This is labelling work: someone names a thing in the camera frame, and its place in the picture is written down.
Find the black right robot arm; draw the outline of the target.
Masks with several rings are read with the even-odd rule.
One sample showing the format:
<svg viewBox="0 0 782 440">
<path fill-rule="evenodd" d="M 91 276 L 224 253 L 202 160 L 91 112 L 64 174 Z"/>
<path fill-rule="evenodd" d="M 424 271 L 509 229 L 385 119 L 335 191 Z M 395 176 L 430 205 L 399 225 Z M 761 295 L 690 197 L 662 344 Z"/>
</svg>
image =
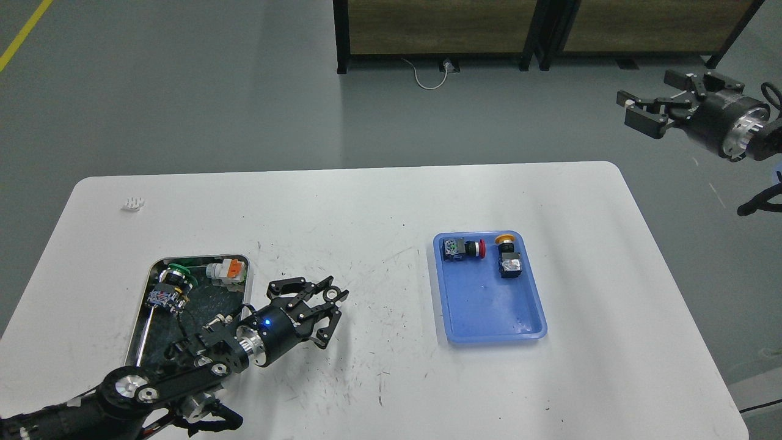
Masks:
<svg viewBox="0 0 782 440">
<path fill-rule="evenodd" d="M 765 161 L 780 154 L 780 89 L 761 85 L 763 100 L 745 95 L 745 85 L 713 70 L 682 73 L 667 70 L 664 83 L 679 93 L 673 97 L 640 98 L 620 90 L 616 103 L 624 108 L 625 126 L 653 139 L 681 129 L 707 151 L 732 163 L 745 158 Z"/>
</svg>

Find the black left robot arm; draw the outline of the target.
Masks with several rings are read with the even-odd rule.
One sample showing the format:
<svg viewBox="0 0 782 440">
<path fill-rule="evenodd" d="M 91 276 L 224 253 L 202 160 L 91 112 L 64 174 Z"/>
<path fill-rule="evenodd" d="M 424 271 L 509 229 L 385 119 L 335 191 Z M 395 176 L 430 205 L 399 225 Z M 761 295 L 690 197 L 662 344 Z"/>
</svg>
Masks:
<svg viewBox="0 0 782 440">
<path fill-rule="evenodd" d="M 164 362 L 119 367 L 66 403 L 2 420 L 3 439 L 148 439 L 174 426 L 189 436 L 236 431 L 243 416 L 223 404 L 223 382 L 251 365 L 268 367 L 299 345 L 325 349 L 349 290 L 278 279 L 262 309 L 242 304 L 216 315 L 201 331 L 171 343 Z"/>
</svg>

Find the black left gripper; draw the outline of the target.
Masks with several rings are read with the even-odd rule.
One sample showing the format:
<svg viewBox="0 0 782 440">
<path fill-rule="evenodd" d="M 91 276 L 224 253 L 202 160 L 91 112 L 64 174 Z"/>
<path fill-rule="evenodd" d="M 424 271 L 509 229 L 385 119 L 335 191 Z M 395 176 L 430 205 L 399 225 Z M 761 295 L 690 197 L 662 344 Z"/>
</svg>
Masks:
<svg viewBox="0 0 782 440">
<path fill-rule="evenodd" d="M 327 276 L 320 282 L 310 282 L 303 277 L 269 282 L 266 297 L 271 304 L 238 324 L 238 340 L 250 348 L 251 363 L 268 367 L 306 340 L 320 349 L 327 348 L 343 316 L 340 304 L 349 296 L 349 290 L 340 289 L 342 294 L 337 301 L 325 301 L 323 293 L 333 281 L 333 276 Z M 299 312 L 288 310 L 321 292 L 322 303 L 302 313 L 302 322 L 298 321 Z"/>
</svg>

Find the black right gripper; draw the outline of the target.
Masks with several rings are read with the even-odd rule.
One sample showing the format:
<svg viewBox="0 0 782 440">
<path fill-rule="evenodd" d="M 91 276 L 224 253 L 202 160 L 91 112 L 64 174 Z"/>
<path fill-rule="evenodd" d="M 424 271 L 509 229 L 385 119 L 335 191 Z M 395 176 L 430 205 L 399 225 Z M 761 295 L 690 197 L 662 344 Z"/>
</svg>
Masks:
<svg viewBox="0 0 782 440">
<path fill-rule="evenodd" d="M 625 126 L 653 139 L 684 127 L 693 142 L 729 161 L 765 161 L 777 154 L 777 121 L 771 119 L 771 105 L 746 97 L 744 83 L 715 70 L 673 69 L 665 71 L 664 83 L 680 92 L 657 98 L 617 92 Z"/>
</svg>

